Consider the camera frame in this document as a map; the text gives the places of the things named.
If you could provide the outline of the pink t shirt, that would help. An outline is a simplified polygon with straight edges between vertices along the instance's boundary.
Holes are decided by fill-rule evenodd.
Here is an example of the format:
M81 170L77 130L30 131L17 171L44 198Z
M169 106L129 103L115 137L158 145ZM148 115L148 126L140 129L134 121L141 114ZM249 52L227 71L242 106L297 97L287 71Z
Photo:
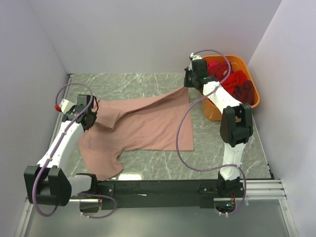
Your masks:
M186 87L154 97L100 100L98 105L96 122L78 144L86 169L100 181L123 171L123 151L194 149Z

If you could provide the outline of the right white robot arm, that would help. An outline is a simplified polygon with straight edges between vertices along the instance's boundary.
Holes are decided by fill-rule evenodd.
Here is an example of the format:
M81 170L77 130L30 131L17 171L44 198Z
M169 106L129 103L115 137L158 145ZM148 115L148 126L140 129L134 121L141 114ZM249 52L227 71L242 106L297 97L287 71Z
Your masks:
M222 79L210 74L207 61L199 55L191 55L190 60L185 69L184 86L201 92L202 98L209 99L222 114L220 136L224 142L224 156L218 173L217 193L228 197L245 189L240 182L239 168L243 150L253 135L252 108L228 91L225 84L232 73L228 60L228 69Z

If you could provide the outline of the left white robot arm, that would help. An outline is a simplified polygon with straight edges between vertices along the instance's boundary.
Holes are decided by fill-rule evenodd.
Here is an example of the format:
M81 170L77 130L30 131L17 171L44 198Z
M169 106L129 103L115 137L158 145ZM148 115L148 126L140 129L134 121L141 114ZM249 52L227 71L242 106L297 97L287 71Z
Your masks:
M65 206L79 193L94 198L99 192L94 174L80 173L68 178L63 171L75 144L96 121L96 97L80 94L76 103L63 99L56 108L62 113L60 130L43 158L24 171L30 203Z

